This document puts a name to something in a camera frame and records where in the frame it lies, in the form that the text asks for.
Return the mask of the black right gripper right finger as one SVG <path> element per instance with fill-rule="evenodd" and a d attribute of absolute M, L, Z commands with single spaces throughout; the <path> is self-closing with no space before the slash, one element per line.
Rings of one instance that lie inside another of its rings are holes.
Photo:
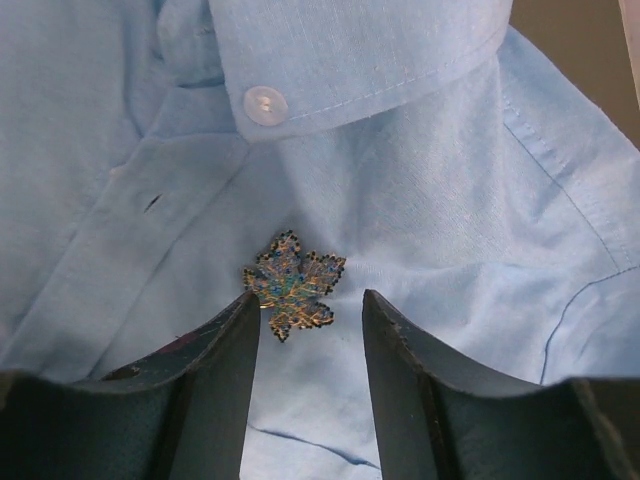
<path fill-rule="evenodd" d="M 639 383 L 570 378 L 540 386 L 465 356 L 381 294 L 362 327 L 386 479 L 635 479 Z"/>

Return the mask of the blue gold leaf brooch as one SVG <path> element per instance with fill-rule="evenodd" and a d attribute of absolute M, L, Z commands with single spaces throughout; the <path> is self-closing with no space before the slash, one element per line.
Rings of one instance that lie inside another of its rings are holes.
<path fill-rule="evenodd" d="M 333 292 L 346 266 L 336 254 L 301 254 L 291 230 L 276 236 L 269 249 L 243 269 L 244 288 L 255 294 L 262 309 L 271 312 L 268 325 L 285 342 L 293 329 L 313 329 L 334 322 L 334 312 L 321 301 Z"/>

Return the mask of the light blue button shirt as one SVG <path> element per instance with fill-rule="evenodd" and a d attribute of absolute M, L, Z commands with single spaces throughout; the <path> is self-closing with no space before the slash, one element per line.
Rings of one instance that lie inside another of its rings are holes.
<path fill-rule="evenodd" d="M 1 366 L 97 377 L 279 233 L 346 258 L 263 333 L 245 479 L 377 479 L 374 289 L 496 370 L 639 373 L 639 153 L 508 1 L 5 1 Z"/>

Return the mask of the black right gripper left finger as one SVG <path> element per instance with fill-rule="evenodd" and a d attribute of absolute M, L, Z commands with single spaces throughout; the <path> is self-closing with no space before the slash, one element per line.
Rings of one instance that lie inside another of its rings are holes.
<path fill-rule="evenodd" d="M 236 479 L 260 335 L 244 294 L 101 379 L 1 375 L 5 479 Z"/>

